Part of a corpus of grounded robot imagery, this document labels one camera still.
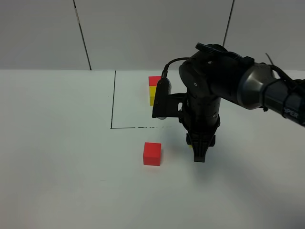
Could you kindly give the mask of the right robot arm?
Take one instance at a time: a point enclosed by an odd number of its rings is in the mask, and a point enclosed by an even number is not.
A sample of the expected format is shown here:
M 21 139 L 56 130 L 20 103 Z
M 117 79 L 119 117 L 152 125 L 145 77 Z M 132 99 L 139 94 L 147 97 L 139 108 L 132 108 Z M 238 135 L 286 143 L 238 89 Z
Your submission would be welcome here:
M 198 43 L 196 48 L 197 53 L 179 67 L 187 89 L 183 125 L 196 162 L 204 162 L 206 151 L 215 144 L 221 99 L 248 110 L 272 110 L 305 124 L 304 80 L 294 80 L 274 64 L 256 63 L 218 44 Z

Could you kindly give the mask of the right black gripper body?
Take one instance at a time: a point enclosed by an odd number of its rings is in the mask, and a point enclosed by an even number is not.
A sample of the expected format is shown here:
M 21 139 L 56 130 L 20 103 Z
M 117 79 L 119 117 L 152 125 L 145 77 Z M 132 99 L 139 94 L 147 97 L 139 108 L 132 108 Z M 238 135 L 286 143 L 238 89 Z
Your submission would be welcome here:
M 214 135 L 220 124 L 221 98 L 215 95 L 195 97 L 186 94 L 179 122 L 188 132 L 187 144 L 193 148 L 208 148 L 214 144 Z

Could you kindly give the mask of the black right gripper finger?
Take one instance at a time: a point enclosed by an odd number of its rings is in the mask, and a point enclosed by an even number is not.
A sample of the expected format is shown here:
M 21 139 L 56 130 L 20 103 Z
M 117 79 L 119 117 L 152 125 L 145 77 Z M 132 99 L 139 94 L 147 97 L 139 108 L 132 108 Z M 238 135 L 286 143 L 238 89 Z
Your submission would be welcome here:
M 190 143 L 193 147 L 194 162 L 205 162 L 206 152 L 214 146 L 214 134 L 190 134 Z

